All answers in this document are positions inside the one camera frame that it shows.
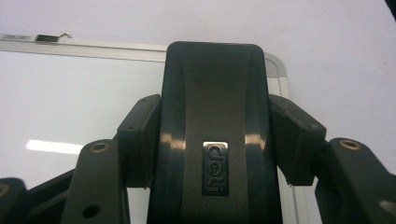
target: logo plate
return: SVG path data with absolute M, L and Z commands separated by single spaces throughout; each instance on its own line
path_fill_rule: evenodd
M 202 194 L 228 196 L 228 144 L 204 142 Z

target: screw hole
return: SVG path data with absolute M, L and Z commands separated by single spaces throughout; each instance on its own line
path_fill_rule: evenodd
M 109 148 L 110 148 L 110 145 L 108 143 L 98 143 L 98 144 L 91 146 L 90 151 L 97 153 L 97 152 L 103 152 Z
M 360 150 L 361 149 L 361 144 L 359 144 L 355 141 L 352 141 L 352 140 L 342 139 L 342 140 L 340 140 L 340 144 L 341 144 L 341 146 L 346 147 L 351 150 Z
M 84 212 L 82 213 L 82 215 L 85 218 L 91 218 L 91 217 L 95 217 L 96 215 L 98 215 L 99 211 L 100 211 L 100 207 L 98 205 L 91 205 L 84 209 Z

